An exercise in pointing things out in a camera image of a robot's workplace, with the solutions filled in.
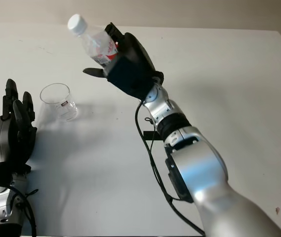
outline silver robot arm segment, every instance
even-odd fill
[[[184,184],[197,206],[206,236],[281,237],[281,229],[260,207],[230,187],[223,159],[200,131],[187,122],[182,122],[184,127],[181,123],[172,125],[185,116],[161,85],[155,84],[143,105],[164,140],[169,170],[179,174],[172,183],[177,193],[177,186]],[[167,121],[171,115],[175,119]]]

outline bottle label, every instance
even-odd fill
[[[116,54],[116,44],[112,40],[110,40],[107,49],[103,52],[100,52],[99,48],[99,54],[97,56],[92,57],[92,59],[99,63],[101,66],[105,67],[111,62],[111,60],[116,56]]]

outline robotic hand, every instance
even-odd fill
[[[25,92],[21,103],[16,83],[8,79],[0,116],[0,237],[21,235],[26,208],[32,236],[36,236],[34,215],[24,195],[31,171],[26,162],[35,144],[34,119],[31,95]]]
[[[122,35],[112,23],[105,31],[118,43],[119,53],[103,70],[87,68],[83,72],[105,77],[123,92],[140,99],[137,112],[141,105],[148,109],[164,141],[171,182],[181,200],[197,206],[206,235],[280,237],[281,229],[264,211],[228,184],[224,160],[168,98],[162,87],[163,74],[155,71],[138,40],[130,33]],[[172,197],[162,190],[170,204]]]

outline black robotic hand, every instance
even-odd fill
[[[124,35],[110,23],[105,31],[117,44],[118,54],[104,68],[86,68],[84,73],[107,81],[128,95],[144,100],[154,83],[162,84],[164,75],[155,70],[146,50],[130,33]]]
[[[23,102],[19,101],[16,83],[8,79],[0,116],[0,186],[10,184],[13,172],[30,172],[26,162],[35,144],[34,119],[31,95],[25,92]]]

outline clear plastic cup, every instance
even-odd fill
[[[40,99],[59,120],[67,121],[77,115],[76,104],[65,84],[54,83],[46,86],[40,93]]]

